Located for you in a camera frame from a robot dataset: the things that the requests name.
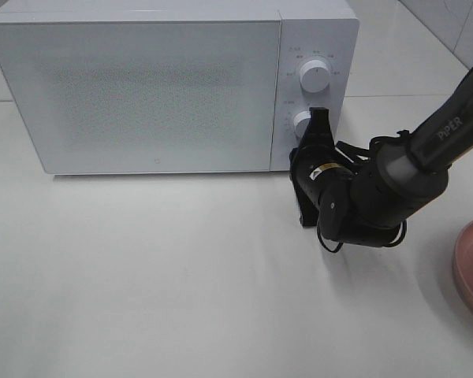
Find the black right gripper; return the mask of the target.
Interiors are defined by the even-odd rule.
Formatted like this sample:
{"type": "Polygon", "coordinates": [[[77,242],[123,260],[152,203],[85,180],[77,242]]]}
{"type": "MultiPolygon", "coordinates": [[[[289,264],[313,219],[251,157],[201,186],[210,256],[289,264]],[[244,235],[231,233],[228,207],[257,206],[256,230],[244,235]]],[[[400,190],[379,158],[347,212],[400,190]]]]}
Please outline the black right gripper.
{"type": "Polygon", "coordinates": [[[363,167],[363,150],[333,140],[329,110],[310,107],[310,120],[289,154],[289,178],[304,228],[361,228],[351,199],[353,180],[363,167]]]}

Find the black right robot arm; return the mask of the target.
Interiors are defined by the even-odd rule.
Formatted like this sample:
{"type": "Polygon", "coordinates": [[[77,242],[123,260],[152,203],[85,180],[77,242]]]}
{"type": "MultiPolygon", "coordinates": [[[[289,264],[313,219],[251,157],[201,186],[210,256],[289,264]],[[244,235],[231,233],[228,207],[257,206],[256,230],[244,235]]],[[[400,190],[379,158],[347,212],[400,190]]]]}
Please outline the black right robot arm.
{"type": "Polygon", "coordinates": [[[447,188],[452,163],[473,148],[473,66],[416,130],[374,137],[366,149],[334,141],[329,112],[312,107],[292,149],[289,177],[300,224],[318,241],[390,248],[407,219],[447,188]]]}

